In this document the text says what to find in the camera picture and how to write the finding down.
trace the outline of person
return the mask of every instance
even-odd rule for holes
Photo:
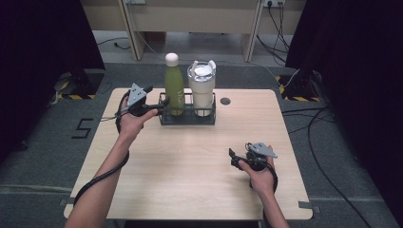
[[[124,99],[122,104],[122,107],[126,106],[127,98]],[[124,160],[130,145],[135,141],[144,123],[157,115],[157,113],[158,110],[153,109],[145,113],[142,117],[135,117],[125,113],[121,114],[121,131],[118,139],[106,156],[101,167],[98,169],[95,177],[106,173]],[[272,158],[268,158],[268,162],[273,165]],[[255,172],[243,161],[240,161],[240,166],[251,177],[252,185],[262,201],[265,215],[269,223],[273,227],[288,227],[274,195],[274,181],[271,173],[267,169]],[[68,216],[65,228],[103,227],[120,173],[121,170],[118,170],[111,176],[88,188],[74,205],[74,208]]]

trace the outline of green bottle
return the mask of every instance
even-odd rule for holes
[[[175,53],[168,53],[165,60],[165,95],[169,98],[168,108],[171,109],[171,115],[179,116],[184,111],[183,77],[178,67],[179,58]]]

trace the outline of power strip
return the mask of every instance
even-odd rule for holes
[[[280,3],[282,3],[283,6],[285,4],[285,0],[264,0],[263,6],[268,7],[269,1],[272,2],[272,8],[279,8]]]

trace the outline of desk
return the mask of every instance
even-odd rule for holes
[[[147,0],[127,5],[119,0],[135,60],[141,60],[145,43],[138,31],[180,31],[241,34],[245,62],[251,58],[261,0]]]
[[[258,220],[262,206],[249,177],[230,165],[228,148],[239,156],[246,143],[272,144],[278,154],[276,197],[287,219],[310,219],[297,160],[274,91],[215,89],[215,125],[162,126],[153,118],[130,147],[108,214],[109,219]],[[125,88],[112,92],[105,117],[113,116]],[[163,89],[147,95],[155,104]],[[231,104],[220,104],[221,98]],[[101,122],[71,193],[90,181],[118,137],[114,121]],[[68,204],[68,217],[72,205]]]

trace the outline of black wire basket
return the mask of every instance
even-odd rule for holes
[[[165,93],[160,93],[159,104],[166,99]],[[184,93],[185,101],[193,101],[192,93]],[[163,109],[160,115],[161,125],[214,125],[216,123],[216,94],[213,93],[213,105],[211,108],[195,108],[193,104],[185,104],[184,109],[169,108]]]

